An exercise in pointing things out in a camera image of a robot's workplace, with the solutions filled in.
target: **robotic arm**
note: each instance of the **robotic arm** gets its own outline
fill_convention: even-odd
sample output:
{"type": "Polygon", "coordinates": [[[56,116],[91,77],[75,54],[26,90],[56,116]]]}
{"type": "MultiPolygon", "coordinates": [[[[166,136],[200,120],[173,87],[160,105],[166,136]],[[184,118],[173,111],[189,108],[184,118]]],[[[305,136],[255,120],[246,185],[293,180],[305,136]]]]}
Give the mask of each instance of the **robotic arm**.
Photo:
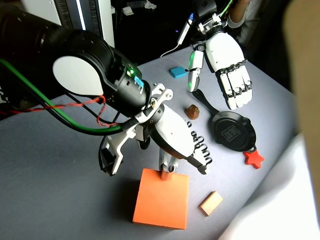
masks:
{"type": "MultiPolygon", "coordinates": [[[[136,138],[145,149],[151,136],[163,151],[176,159],[186,159],[206,174],[208,162],[195,158],[189,127],[164,104],[173,98],[173,91],[161,83],[151,90],[142,80],[140,71],[100,37],[88,31],[66,30],[10,5],[0,4],[0,45],[0,63],[15,74],[42,105],[51,105],[37,88],[43,79],[32,72],[29,73],[34,76],[32,82],[28,81],[11,63],[15,66],[31,64],[26,59],[44,62],[44,66],[49,66],[49,74],[54,76],[44,84],[45,90],[49,91],[58,82],[64,91],[78,96],[104,96],[108,105],[129,118],[117,127],[87,128],[58,109],[53,113],[51,109],[50,113],[68,127],[105,136],[99,152],[100,168],[104,172],[111,176],[117,173],[123,159],[121,147],[129,138],[136,138]]],[[[14,83],[3,79],[0,83],[8,91],[15,89],[14,83]]],[[[169,172],[176,170],[164,169],[163,164],[160,168],[169,172]]]]}
{"type": "Polygon", "coordinates": [[[244,54],[238,43],[224,32],[227,22],[220,18],[230,3],[231,1],[222,13],[217,14],[214,0],[196,1],[197,14],[193,23],[197,24],[198,31],[204,35],[206,41],[197,45],[191,53],[188,89],[193,92],[198,88],[205,58],[211,72],[215,73],[218,79],[227,106],[235,110],[251,101],[252,82],[245,67],[244,54]]]}

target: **blue sponge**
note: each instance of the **blue sponge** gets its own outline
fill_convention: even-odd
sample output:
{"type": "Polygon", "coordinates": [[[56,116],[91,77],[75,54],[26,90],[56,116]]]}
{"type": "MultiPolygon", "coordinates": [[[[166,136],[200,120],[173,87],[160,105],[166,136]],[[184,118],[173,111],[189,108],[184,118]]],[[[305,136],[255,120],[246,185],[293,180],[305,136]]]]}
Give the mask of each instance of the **blue sponge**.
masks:
{"type": "Polygon", "coordinates": [[[187,72],[186,72],[186,69],[182,66],[178,66],[178,67],[175,67],[175,68],[172,68],[170,70],[170,74],[172,75],[172,77],[174,77],[175,79],[178,79],[178,78],[182,78],[184,77],[185,75],[187,75],[187,72]]]}

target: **tabletop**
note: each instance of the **tabletop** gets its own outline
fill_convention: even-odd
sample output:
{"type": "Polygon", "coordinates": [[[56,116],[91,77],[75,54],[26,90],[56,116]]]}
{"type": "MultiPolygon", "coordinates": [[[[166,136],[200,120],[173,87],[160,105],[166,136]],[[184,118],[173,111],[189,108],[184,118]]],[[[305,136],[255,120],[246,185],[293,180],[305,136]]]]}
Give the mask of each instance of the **tabletop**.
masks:
{"type": "MultiPolygon", "coordinates": [[[[48,112],[23,113],[0,122],[0,238],[3,240],[72,239],[217,239],[246,203],[296,133],[295,97],[256,68],[246,67],[252,80],[252,101],[235,112],[251,120],[256,146],[265,158],[260,169],[245,165],[245,157],[215,143],[209,131],[210,113],[188,92],[188,77],[174,79],[169,70],[188,67],[191,48],[185,48],[139,66],[151,85],[173,90],[166,102],[186,121],[191,104],[200,115],[192,130],[203,136],[213,158],[210,173],[202,175],[182,160],[178,173],[189,175],[186,230],[132,223],[143,168],[158,169],[159,147],[151,141],[140,150],[130,139],[123,147],[124,162],[115,176],[100,171],[98,148],[102,137],[76,132],[48,112]],[[222,203],[209,217],[198,208],[212,192],[222,203]]],[[[199,89],[218,110],[227,105],[215,74],[204,64],[199,89]]],[[[72,102],[67,96],[56,104],[72,102]]],[[[90,105],[95,111],[97,104],[90,105]]],[[[86,126],[97,125],[81,107],[64,111],[86,126]]],[[[112,120],[109,107],[104,118],[112,120]]],[[[120,116],[119,122],[125,119],[120,116]]]]}

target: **wooden block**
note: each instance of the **wooden block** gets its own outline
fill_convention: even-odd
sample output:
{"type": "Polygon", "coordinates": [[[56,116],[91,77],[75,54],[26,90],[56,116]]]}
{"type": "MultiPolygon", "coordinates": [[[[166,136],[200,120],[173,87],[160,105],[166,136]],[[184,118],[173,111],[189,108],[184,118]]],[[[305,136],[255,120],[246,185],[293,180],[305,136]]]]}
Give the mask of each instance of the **wooden block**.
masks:
{"type": "Polygon", "coordinates": [[[171,173],[168,180],[161,173],[143,169],[133,222],[171,229],[186,229],[189,176],[171,173]]]}
{"type": "Polygon", "coordinates": [[[209,216],[222,202],[223,198],[217,191],[213,191],[199,206],[205,215],[209,216]]]}

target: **pan logo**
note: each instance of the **pan logo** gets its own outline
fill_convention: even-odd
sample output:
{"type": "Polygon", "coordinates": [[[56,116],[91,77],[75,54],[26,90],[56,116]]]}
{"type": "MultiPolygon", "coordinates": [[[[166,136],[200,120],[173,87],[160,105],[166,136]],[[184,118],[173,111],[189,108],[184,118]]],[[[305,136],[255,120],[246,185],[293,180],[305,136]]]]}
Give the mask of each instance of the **pan logo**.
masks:
{"type": "Polygon", "coordinates": [[[221,132],[221,135],[225,138],[227,142],[231,142],[233,139],[238,137],[241,132],[237,129],[235,125],[229,126],[227,129],[221,132]]]}

